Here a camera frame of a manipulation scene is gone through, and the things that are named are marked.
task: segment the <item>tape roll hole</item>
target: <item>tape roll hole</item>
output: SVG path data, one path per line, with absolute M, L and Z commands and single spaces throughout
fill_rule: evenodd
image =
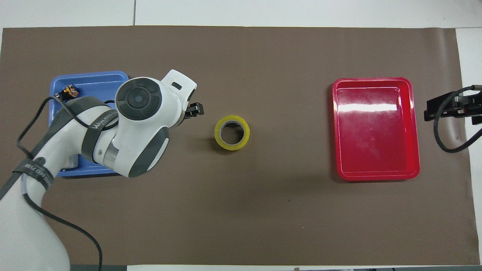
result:
M 226 144 L 236 145 L 241 142 L 244 137 L 244 128 L 237 121 L 228 121 L 223 123 L 219 136 Z

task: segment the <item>black circular joint cap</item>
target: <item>black circular joint cap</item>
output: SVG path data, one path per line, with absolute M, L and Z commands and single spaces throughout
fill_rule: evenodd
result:
M 148 78 L 128 81 L 117 91 L 117 110 L 124 117 L 141 121 L 154 115 L 161 107 L 162 95 L 159 85 Z
M 133 108 L 143 108 L 149 103 L 149 92 L 142 88 L 133 89 L 127 96 L 127 102 Z

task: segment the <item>small yellow object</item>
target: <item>small yellow object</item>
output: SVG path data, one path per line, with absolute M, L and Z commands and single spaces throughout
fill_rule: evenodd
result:
M 79 96 L 79 92 L 77 91 L 77 88 L 74 85 L 68 85 L 67 87 L 65 87 L 65 89 L 62 92 L 66 93 L 72 98 L 76 98 L 77 96 Z
M 236 144 L 228 144 L 221 138 L 223 128 L 230 123 L 235 123 L 241 126 L 244 131 L 241 141 Z M 239 150 L 244 147 L 246 143 L 248 143 L 249 133 L 248 123 L 242 117 L 236 115 L 225 116 L 217 122 L 216 127 L 214 128 L 214 138 L 216 139 L 216 142 L 227 150 Z

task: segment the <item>black strap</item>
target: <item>black strap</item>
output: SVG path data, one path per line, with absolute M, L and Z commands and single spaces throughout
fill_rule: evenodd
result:
M 87 160 L 94 162 L 94 149 L 97 144 L 97 140 L 102 133 L 102 129 L 109 124 L 113 119 L 117 118 L 117 110 L 111 109 L 102 113 L 95 121 L 89 126 L 85 132 L 84 141 L 82 142 L 82 156 Z
M 20 164 L 18 164 L 12 172 L 20 172 L 29 175 L 30 177 L 39 181 L 45 190 L 47 190 L 50 185 L 54 182 L 54 177 L 52 173 L 44 167 L 43 165 L 29 159 L 23 159 Z

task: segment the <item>red tray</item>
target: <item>red tray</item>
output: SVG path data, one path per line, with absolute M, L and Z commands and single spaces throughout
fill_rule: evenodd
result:
M 346 181 L 411 179 L 420 172 L 412 84 L 402 77 L 333 84 L 336 167 Z

